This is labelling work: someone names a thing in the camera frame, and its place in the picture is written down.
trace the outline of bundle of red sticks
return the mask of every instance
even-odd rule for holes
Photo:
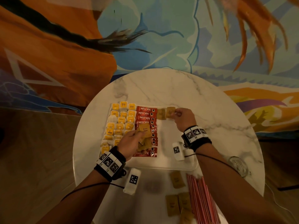
[[[197,224],[220,224],[221,222],[216,210],[215,202],[204,182],[204,177],[197,179],[193,175],[186,175],[191,207]]]

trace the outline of colorful mural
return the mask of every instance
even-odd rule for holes
[[[219,86],[261,135],[299,130],[299,0],[0,5],[2,106],[35,109],[33,97],[13,92],[22,86],[43,104],[36,110],[59,112],[63,104],[65,113],[80,113],[72,106],[86,107],[122,75],[172,68]]]

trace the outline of white cable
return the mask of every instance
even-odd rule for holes
[[[290,210],[288,210],[288,209],[286,209],[286,208],[284,208],[284,207],[280,206],[280,205],[279,205],[279,204],[276,202],[276,200],[275,200],[275,196],[274,196],[274,192],[272,191],[272,189],[270,188],[270,186],[268,186],[268,188],[269,188],[269,189],[271,190],[271,192],[272,192],[273,199],[274,199],[274,202],[276,203],[276,205],[277,205],[278,207],[281,207],[281,208],[283,208],[283,209],[287,210],[288,212],[290,212],[290,213],[291,213],[291,215],[293,216],[293,218],[294,218],[295,222],[296,222],[297,224],[299,224],[299,223],[297,222],[297,219],[295,218],[295,216],[293,215],[293,213],[292,213]]]

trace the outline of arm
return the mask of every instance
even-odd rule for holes
[[[144,132],[130,131],[119,142],[118,151],[128,161],[138,149],[138,141]],[[108,181],[93,170],[75,189]],[[79,190],[50,210],[37,224],[90,224],[109,188],[109,185],[96,185]]]
[[[178,108],[172,118],[181,132],[197,125],[190,109]],[[196,153],[226,162],[210,143],[200,146]],[[284,223],[268,202],[233,169],[208,157],[197,155],[197,160],[211,195],[228,223]]]

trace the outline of black wrist strap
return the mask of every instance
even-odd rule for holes
[[[192,149],[194,152],[203,144],[212,143],[212,141],[208,138],[205,130],[199,126],[188,127],[184,131],[182,139],[184,140],[185,145],[188,148]]]
[[[94,169],[111,182],[126,175],[123,169],[125,164],[126,158],[117,150],[117,146],[114,146],[109,152],[101,155]]]

